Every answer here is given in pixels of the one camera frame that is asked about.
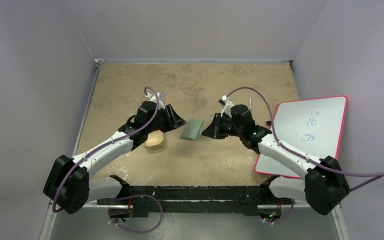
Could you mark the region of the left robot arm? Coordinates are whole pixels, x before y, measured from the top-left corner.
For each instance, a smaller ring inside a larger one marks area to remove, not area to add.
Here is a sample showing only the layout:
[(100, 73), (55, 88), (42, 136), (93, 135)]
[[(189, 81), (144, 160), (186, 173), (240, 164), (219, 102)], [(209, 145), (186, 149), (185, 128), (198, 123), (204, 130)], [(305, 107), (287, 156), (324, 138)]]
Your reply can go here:
[(59, 156), (43, 188), (43, 193), (52, 200), (52, 211), (76, 213), (87, 202), (90, 179), (99, 170), (142, 145), (149, 134), (170, 132), (186, 123), (170, 104), (160, 107), (154, 101), (144, 101), (136, 114), (104, 142), (72, 157)]

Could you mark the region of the green card holder wallet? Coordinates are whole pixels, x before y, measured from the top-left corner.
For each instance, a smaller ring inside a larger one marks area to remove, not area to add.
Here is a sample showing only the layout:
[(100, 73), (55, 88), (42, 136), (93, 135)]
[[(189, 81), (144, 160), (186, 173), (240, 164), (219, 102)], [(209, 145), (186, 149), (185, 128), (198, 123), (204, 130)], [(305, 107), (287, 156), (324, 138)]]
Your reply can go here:
[(179, 138), (183, 140), (195, 140), (201, 132), (204, 121), (202, 119), (190, 119)]

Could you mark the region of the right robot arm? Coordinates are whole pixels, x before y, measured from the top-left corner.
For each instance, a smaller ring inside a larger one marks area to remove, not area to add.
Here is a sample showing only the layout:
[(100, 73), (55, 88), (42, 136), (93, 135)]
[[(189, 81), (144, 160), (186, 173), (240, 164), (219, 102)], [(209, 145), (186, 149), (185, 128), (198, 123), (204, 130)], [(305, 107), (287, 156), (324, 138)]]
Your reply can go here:
[(277, 139), (273, 130), (255, 123), (246, 105), (234, 105), (230, 114), (215, 113), (201, 134), (217, 140), (238, 137), (247, 149), (277, 161), (302, 179), (301, 183), (292, 183), (276, 177), (260, 191), (268, 204), (279, 198), (306, 201), (314, 211), (326, 216), (351, 192), (335, 158), (318, 158)]

